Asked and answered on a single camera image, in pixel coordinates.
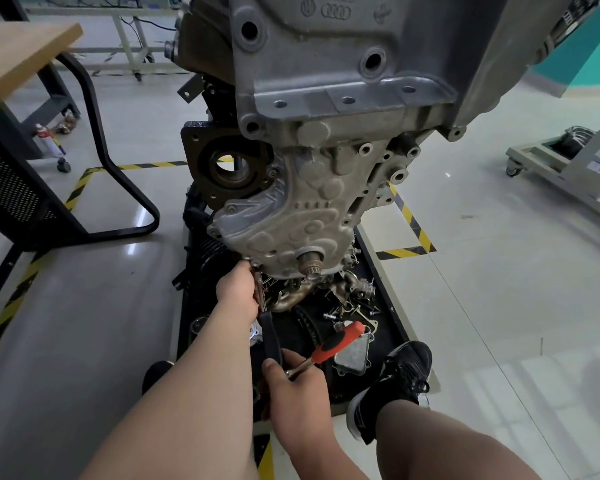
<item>red handle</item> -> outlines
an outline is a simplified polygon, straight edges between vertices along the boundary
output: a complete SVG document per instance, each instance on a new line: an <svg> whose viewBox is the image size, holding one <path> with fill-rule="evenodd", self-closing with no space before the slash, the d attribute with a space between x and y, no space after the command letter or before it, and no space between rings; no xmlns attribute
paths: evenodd
<svg viewBox="0 0 600 480"><path fill-rule="evenodd" d="M322 363L340 352L355 339L365 332L365 326L360 322L353 322L329 337L311 354L313 363Z"/></svg>

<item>forearm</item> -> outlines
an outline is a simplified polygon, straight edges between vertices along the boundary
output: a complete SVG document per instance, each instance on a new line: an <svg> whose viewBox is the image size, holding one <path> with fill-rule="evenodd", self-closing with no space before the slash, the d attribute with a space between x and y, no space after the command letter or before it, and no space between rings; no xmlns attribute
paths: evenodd
<svg viewBox="0 0 600 480"><path fill-rule="evenodd" d="M82 480L232 478L249 460L248 320L220 304L176 366L136 404Z"/></svg>
<svg viewBox="0 0 600 480"><path fill-rule="evenodd" d="M301 480L368 480L335 438L295 454L291 462Z"/></svg>

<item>audi logo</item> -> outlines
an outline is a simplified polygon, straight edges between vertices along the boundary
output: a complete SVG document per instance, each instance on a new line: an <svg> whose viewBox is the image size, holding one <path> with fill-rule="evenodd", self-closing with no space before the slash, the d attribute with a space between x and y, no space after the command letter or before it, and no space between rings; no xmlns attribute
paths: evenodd
<svg viewBox="0 0 600 480"><path fill-rule="evenodd" d="M348 20L351 16L351 8L335 3L325 3L320 9L320 13L325 18L334 18L336 20Z"/></svg>

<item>hazard tape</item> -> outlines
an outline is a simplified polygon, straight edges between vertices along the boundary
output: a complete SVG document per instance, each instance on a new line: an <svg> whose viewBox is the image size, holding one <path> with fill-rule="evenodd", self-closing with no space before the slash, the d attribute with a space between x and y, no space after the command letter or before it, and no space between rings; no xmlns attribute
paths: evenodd
<svg viewBox="0 0 600 480"><path fill-rule="evenodd" d="M184 166L186 165L186 161L175 161L175 162L158 162L158 163L138 163L135 165L119 165L118 168L122 170L137 170L144 168L165 168L165 167L173 167L173 166ZM66 200L64 205L69 211L75 208L80 195L84 191L84 188L89 183L89 180L93 176L94 173L98 173L104 171L104 168L101 166L88 168L84 171L82 176L76 182L76 185L69 195L69 198ZM48 254L48 251L39 252L33 256L33 259L27 266L26 271L22 275L20 281L16 286L16 290L11 294L7 304L4 306L2 311L0 312L0 339L2 338L4 332L6 331L9 324L13 321L16 313L20 309L20 306L24 300L24 296L27 291L31 288L33 281L36 279L36 276L39 274L40 269L45 263L44 257Z"/></svg>
<svg viewBox="0 0 600 480"><path fill-rule="evenodd" d="M253 437L253 459L256 462L260 480L275 480L271 435Z"/></svg>
<svg viewBox="0 0 600 480"><path fill-rule="evenodd" d="M416 237L420 242L420 246L416 246L413 248L391 249L388 251L378 251L376 252L376 256L378 257L378 259L384 261L387 259L411 258L414 256L423 256L429 253L436 252L436 249L431 243L429 236L427 236L427 234L422 230L416 218L413 217L413 214L407 207L407 204L405 204L405 202L398 194L398 190L396 190L393 184L389 184L389 188L391 189L391 193L393 194L393 201L398 206L398 209L400 209L400 213L407 221L407 224L409 225L413 233L416 234Z"/></svg>

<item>black sneaker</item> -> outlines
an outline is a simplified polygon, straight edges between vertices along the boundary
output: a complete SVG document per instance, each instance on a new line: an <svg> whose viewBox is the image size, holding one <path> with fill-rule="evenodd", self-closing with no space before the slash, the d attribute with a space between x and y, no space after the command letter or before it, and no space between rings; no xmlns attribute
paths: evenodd
<svg viewBox="0 0 600 480"><path fill-rule="evenodd" d="M142 381L142 394L145 395L146 392L173 366L174 363L170 360L160 360L153 363L144 375L144 380Z"/></svg>
<svg viewBox="0 0 600 480"><path fill-rule="evenodd" d="M384 359L376 382L355 396L347 409L347 428L366 444L376 439L380 410L398 399L419 404L418 395L429 392L431 349L422 342L406 342Z"/></svg>

